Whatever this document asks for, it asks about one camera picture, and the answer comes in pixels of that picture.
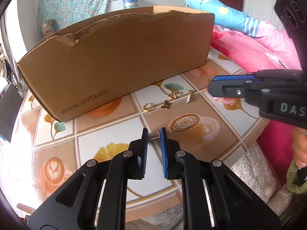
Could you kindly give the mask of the right hand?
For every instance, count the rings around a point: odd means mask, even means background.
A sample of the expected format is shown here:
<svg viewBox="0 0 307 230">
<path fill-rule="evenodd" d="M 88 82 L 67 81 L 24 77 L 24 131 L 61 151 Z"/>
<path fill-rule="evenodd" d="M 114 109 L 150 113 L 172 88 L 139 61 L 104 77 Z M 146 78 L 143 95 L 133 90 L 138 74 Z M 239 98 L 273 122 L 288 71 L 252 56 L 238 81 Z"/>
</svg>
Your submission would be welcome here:
<svg viewBox="0 0 307 230">
<path fill-rule="evenodd" d="M 294 161 L 298 168 L 305 168 L 307 164 L 307 136 L 306 130 L 298 127 L 292 129 L 292 149 Z"/>
</svg>

